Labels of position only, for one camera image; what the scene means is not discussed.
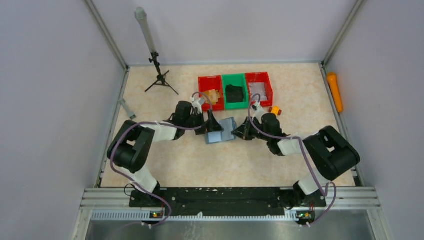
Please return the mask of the blue card holder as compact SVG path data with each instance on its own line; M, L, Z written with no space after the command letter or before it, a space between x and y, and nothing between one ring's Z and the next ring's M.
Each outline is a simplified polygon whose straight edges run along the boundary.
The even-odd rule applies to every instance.
M233 141L236 136L232 134L237 128L237 123L234 117L219 120L218 123L222 126L223 131L214 131L206 134L205 143L207 145Z

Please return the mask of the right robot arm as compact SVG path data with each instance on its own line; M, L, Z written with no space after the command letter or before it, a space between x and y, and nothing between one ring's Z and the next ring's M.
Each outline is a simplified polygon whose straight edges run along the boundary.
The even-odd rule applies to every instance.
M334 127L325 126L310 135L288 135L272 113L264 114L261 120L247 117L232 134L245 141L263 140L270 152L280 157L299 154L311 158L306 164L309 173L293 186L298 200L322 192L361 161L359 153Z

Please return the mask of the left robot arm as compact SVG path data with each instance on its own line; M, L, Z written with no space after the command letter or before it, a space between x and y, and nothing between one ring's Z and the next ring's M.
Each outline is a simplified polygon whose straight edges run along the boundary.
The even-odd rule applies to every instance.
M188 101L179 101L170 118L160 122L125 121L107 150L111 169L125 177L135 189L153 194L159 182L153 177L146 162L153 143L176 141L186 131L195 131L196 135L223 132L224 128L207 111L207 118L201 106Z

